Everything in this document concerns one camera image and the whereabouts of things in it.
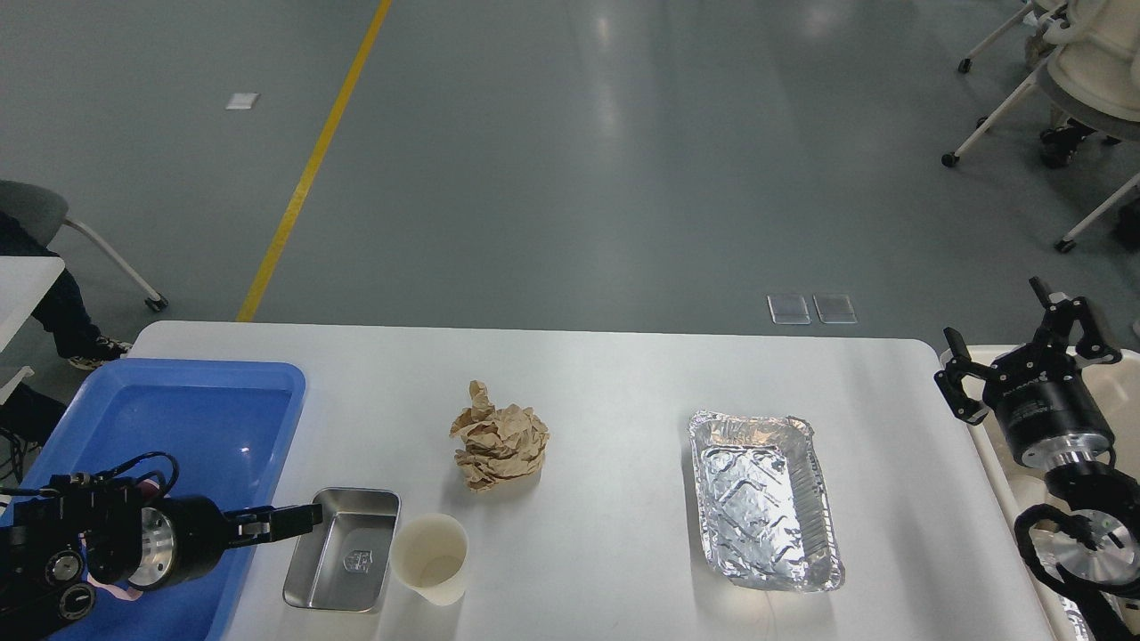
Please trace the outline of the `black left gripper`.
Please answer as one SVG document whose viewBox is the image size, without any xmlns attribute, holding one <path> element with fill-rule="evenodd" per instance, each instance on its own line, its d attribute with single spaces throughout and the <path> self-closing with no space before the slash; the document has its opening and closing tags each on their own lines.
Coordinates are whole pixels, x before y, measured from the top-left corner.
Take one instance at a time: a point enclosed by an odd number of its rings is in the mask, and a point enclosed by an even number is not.
<svg viewBox="0 0 1140 641">
<path fill-rule="evenodd" d="M 223 512 L 202 495 L 156 500 L 142 508 L 142 552 L 127 584 L 138 591 L 174 587 L 211 573 L 228 547 L 301 537 L 324 524 L 317 504 L 241 508 Z"/>
</svg>

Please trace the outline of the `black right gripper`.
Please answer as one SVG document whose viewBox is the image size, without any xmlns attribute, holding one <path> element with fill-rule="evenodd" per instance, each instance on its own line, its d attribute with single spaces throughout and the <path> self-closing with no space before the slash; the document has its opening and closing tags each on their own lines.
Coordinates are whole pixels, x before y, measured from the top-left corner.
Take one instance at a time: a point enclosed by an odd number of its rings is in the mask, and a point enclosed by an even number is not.
<svg viewBox="0 0 1140 641">
<path fill-rule="evenodd" d="M 1005 447 L 1018 466 L 1051 469 L 1062 453 L 1084 453 L 1098 459 L 1115 445 L 1104 411 L 1096 405 L 1083 366 L 1116 364 L 1123 354 L 1101 328 L 1101 315 L 1086 297 L 1054 291 L 1041 277 L 1031 277 L 1031 289 L 1044 315 L 1031 344 L 1002 352 L 992 366 L 974 362 L 956 328 L 944 328 L 948 362 L 935 373 L 936 386 L 954 417 L 980 425 L 993 411 Z M 1078 328 L 1075 354 L 1072 328 Z M 964 378 L 984 383 L 984 401 L 964 390 Z"/>
</svg>

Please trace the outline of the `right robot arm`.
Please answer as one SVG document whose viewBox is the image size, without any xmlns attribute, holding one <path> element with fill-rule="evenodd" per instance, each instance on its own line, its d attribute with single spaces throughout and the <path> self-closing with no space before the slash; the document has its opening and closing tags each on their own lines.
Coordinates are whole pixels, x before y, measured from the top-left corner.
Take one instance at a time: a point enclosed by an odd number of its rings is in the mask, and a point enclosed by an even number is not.
<svg viewBox="0 0 1140 641">
<path fill-rule="evenodd" d="M 1068 297 L 1033 277 L 1043 308 L 1034 336 L 994 362 L 974 362 L 964 338 L 945 328 L 948 362 L 936 386 L 954 417 L 997 420 L 1013 462 L 1044 474 L 1062 501 L 1025 508 L 1013 539 L 1035 581 L 1078 609 L 1096 640 L 1135 640 L 1112 605 L 1137 600 L 1137 481 L 1116 466 L 1116 438 L 1083 370 L 1122 362 L 1086 297 Z"/>
</svg>

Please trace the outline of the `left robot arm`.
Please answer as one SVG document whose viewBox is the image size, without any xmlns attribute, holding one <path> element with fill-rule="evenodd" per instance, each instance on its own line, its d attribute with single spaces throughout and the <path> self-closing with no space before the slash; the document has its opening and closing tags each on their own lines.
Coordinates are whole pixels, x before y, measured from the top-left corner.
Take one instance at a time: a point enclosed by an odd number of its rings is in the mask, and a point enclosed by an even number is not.
<svg viewBox="0 0 1140 641">
<path fill-rule="evenodd" d="M 44 640 L 93 612 L 100 587 L 158 591 L 207 576 L 223 553 L 300 537 L 316 503 L 223 511 L 171 495 L 182 469 L 165 451 L 87 474 L 52 474 L 15 500 L 3 527 L 3 638 Z"/>
</svg>

